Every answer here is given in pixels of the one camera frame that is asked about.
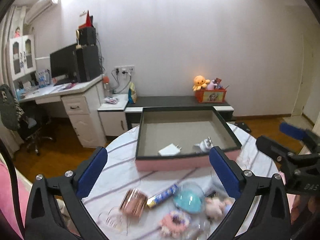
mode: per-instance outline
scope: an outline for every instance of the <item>snack bag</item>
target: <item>snack bag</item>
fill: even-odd
[[[137,101],[136,87],[132,82],[129,84],[128,99],[131,104]]]

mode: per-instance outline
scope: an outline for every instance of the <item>door frame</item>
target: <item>door frame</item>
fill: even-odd
[[[300,100],[301,97],[303,96],[301,94],[301,85],[302,85],[302,82],[303,82],[303,77],[304,75],[306,74],[306,69],[309,70],[309,68],[306,68],[305,67],[305,43],[308,43],[309,46],[311,47],[311,52],[312,52],[312,58],[314,58],[314,46],[313,46],[313,43],[310,42],[306,37],[305,35],[302,36],[302,70],[301,70],[301,77],[300,77],[300,83],[299,83],[299,89],[298,89],[298,93],[297,93],[297,97],[296,97],[296,101],[294,103],[294,107],[292,109],[292,112],[291,112],[291,116],[299,116],[299,115],[302,115],[303,113],[303,108],[304,106],[306,105],[307,101],[308,101],[308,98],[310,96],[310,92],[311,92],[311,87],[312,87],[312,76],[310,76],[310,80],[307,80],[307,81],[304,81],[306,82],[308,85],[309,85],[309,93],[306,97],[303,97],[304,98],[304,101],[303,101],[303,106],[297,106],[297,102],[300,103]],[[315,72],[315,64],[313,62],[312,64],[312,70],[311,70],[313,73]]]

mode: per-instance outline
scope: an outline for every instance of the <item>electrical cable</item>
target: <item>electrical cable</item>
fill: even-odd
[[[122,88],[120,91],[118,91],[118,92],[115,92],[115,94],[120,94],[123,90],[125,90],[125,88],[130,84],[130,82],[131,82],[131,73],[128,73],[128,72],[125,72],[125,73],[127,73],[127,74],[129,74],[129,76],[130,76],[130,79],[129,79],[129,81],[128,81],[128,83],[125,85],[125,87],[124,88]]]
[[[100,41],[98,40],[98,38],[96,37],[96,40],[98,42],[98,58],[99,58],[99,64],[100,64],[100,69],[101,69],[101,73],[103,74],[106,70],[105,68],[103,67],[103,62],[104,62],[104,57],[102,56],[102,53],[101,53],[101,44],[100,44]]]
[[[114,76],[114,74],[112,73],[113,71],[111,71],[111,75],[113,76],[113,78],[115,79],[115,81],[117,82],[117,87],[112,88],[113,90],[117,89],[118,87],[120,87],[120,83],[119,83],[119,78],[118,78],[118,73],[116,73],[117,78]]]
[[[16,216],[17,224],[20,229],[21,235],[24,238],[25,229],[23,226],[22,217],[21,217],[21,210],[20,210],[17,173],[16,173],[16,169],[14,167],[14,164],[12,162],[12,159],[10,157],[10,154],[8,152],[8,149],[4,145],[4,143],[1,139],[0,139],[0,152],[4,158],[5,163],[7,164],[8,171],[10,174],[14,214]]]

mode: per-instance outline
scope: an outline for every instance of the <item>air conditioner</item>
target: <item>air conditioner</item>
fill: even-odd
[[[26,13],[24,23],[30,25],[40,14],[50,7],[57,5],[58,2],[59,0],[39,0]]]

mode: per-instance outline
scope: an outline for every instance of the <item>office chair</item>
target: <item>office chair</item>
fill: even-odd
[[[21,108],[24,111],[24,116],[20,119],[20,128],[18,129],[18,134],[21,139],[25,142],[29,141],[27,144],[27,151],[30,152],[32,145],[35,146],[35,153],[40,155],[39,152],[39,143],[43,139],[48,139],[50,141],[55,141],[51,136],[42,136],[41,128],[50,122],[50,118],[46,113],[45,109],[37,105],[35,102],[26,102],[20,104]],[[25,122],[25,118],[33,118],[36,120],[37,124],[31,128],[28,127],[28,123]]]

